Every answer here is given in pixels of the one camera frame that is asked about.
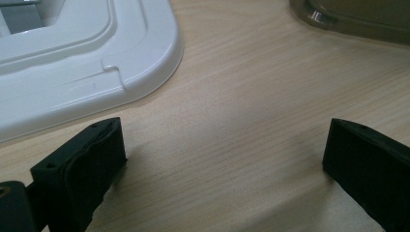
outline light wood grain surface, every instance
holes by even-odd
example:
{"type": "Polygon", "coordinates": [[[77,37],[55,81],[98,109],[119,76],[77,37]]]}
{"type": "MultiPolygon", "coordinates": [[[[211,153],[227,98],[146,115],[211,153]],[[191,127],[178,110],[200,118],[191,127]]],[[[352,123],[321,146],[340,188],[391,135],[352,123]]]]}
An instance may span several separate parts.
{"type": "Polygon", "coordinates": [[[410,48],[314,29],[286,0],[171,0],[177,72],[141,101],[0,143],[0,181],[121,117],[129,161],[87,231],[383,231],[321,168],[332,118],[410,145],[410,48]]]}

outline black plastic part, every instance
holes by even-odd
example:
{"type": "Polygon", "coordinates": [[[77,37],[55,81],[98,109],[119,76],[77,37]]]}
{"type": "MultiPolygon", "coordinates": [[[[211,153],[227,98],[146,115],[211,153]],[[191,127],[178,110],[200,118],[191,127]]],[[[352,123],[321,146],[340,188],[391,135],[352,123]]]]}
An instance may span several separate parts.
{"type": "Polygon", "coordinates": [[[45,209],[45,199],[42,195],[42,190],[32,183],[26,188],[26,192],[31,210],[34,213],[33,219],[36,222],[37,230],[42,231],[48,224],[48,215],[45,209]]]}
{"type": "Polygon", "coordinates": [[[0,231],[38,231],[26,189],[21,182],[0,183],[0,231]]]}
{"type": "Polygon", "coordinates": [[[83,130],[31,168],[51,231],[85,231],[127,159],[119,118],[83,130]]]}
{"type": "Polygon", "coordinates": [[[410,148],[333,119],[323,169],[387,232],[410,231],[410,148]]]}

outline black object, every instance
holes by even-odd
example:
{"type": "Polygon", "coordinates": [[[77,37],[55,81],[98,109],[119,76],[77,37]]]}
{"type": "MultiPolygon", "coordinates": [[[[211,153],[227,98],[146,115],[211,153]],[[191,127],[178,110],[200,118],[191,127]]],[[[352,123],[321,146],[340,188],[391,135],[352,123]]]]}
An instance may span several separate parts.
{"type": "Polygon", "coordinates": [[[333,119],[323,169],[387,232],[410,231],[410,148],[333,119]]]}
{"type": "Polygon", "coordinates": [[[399,44],[410,44],[408,0],[290,0],[311,26],[399,44]]]}
{"type": "Polygon", "coordinates": [[[85,231],[125,165],[119,118],[93,124],[31,168],[34,182],[0,183],[0,231],[85,231]]]}

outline desk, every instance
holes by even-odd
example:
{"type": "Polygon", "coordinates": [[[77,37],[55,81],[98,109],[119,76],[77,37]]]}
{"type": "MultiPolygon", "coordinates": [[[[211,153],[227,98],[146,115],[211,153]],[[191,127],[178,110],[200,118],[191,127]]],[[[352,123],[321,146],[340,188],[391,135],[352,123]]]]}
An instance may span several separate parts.
{"type": "Polygon", "coordinates": [[[287,0],[171,0],[176,73],[141,101],[0,144],[0,181],[121,117],[129,161],[87,231],[382,231],[321,169],[332,118],[410,145],[410,48],[305,25],[287,0]]]}

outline white plastic tray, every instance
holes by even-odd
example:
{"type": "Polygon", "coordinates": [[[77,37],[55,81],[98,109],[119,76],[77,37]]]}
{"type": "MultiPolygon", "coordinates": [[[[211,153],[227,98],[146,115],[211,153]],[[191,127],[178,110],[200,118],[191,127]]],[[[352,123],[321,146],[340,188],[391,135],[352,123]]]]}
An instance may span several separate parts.
{"type": "Polygon", "coordinates": [[[0,38],[0,141],[139,100],[183,54],[167,0],[66,0],[52,25],[0,38]]]}

